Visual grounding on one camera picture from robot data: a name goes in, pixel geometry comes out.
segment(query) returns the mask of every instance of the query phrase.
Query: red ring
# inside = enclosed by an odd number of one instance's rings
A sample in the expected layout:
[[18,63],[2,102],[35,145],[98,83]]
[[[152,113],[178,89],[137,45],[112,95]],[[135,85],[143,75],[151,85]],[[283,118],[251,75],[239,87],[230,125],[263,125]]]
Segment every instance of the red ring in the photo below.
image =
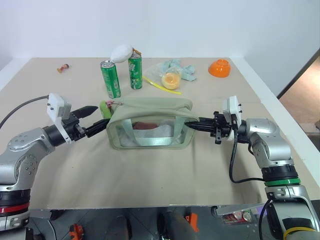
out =
[[27,209],[28,207],[29,207],[29,202],[22,205],[17,205],[17,206],[0,207],[0,214],[18,212],[20,210]]

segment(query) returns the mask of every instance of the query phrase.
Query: red object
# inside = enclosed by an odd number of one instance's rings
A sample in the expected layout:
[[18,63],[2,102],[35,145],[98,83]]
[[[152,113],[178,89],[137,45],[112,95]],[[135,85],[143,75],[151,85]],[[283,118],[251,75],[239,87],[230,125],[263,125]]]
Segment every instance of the red object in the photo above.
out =
[[29,202],[22,205],[17,205],[17,206],[0,207],[0,214],[14,213],[23,209],[27,209],[28,207],[29,207]]
[[222,216],[222,220],[227,225],[236,225],[236,224],[244,224],[244,223],[248,224],[248,221],[244,219],[242,212],[241,212],[240,219],[237,219],[235,217],[235,214],[231,213],[231,214]]
[[155,129],[157,127],[158,127],[158,125],[156,123],[137,121],[134,124],[133,129],[136,129],[136,130],[149,130],[149,129]]
[[191,225],[193,230],[197,233],[199,232],[199,228],[197,227],[198,215],[195,213],[191,213],[189,216],[184,217],[188,223]]
[[62,73],[63,70],[68,69],[68,68],[69,68],[69,65],[68,65],[68,64],[63,64],[60,68],[57,68],[56,70],[57,70],[59,73]]
[[84,228],[78,224],[73,224],[69,228],[70,239],[72,240],[83,240],[84,238]]

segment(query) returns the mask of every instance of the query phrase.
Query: transparent pouch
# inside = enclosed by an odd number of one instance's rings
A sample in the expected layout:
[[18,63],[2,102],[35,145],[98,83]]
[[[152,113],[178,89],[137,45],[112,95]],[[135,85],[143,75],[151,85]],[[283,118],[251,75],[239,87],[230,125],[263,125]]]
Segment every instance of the transparent pouch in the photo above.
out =
[[[104,106],[100,105],[102,114]],[[199,121],[191,107],[192,103],[182,98],[127,98],[114,102],[106,127],[109,141],[118,150],[184,148],[194,136],[194,130],[185,122]]]

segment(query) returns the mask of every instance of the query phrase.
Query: green ring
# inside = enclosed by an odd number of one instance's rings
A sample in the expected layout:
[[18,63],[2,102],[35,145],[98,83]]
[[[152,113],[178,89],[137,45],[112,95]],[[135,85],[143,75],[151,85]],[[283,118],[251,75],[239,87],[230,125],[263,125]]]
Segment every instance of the green ring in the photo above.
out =
[[101,101],[99,106],[102,117],[104,119],[111,119],[112,114],[110,112],[110,109],[107,107],[106,101]]
[[287,185],[287,184],[299,184],[300,178],[291,178],[291,179],[284,179],[284,180],[276,180],[276,181],[267,181],[264,183],[266,187],[277,186],[277,185]]

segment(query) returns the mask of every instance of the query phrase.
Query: white wall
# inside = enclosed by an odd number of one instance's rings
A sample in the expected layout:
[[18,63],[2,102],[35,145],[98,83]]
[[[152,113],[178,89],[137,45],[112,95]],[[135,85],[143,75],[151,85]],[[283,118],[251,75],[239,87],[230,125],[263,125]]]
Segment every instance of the white wall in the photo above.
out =
[[11,57],[245,57],[278,94],[317,51],[319,0],[2,0]]
[[0,71],[12,60],[12,57],[0,52]]

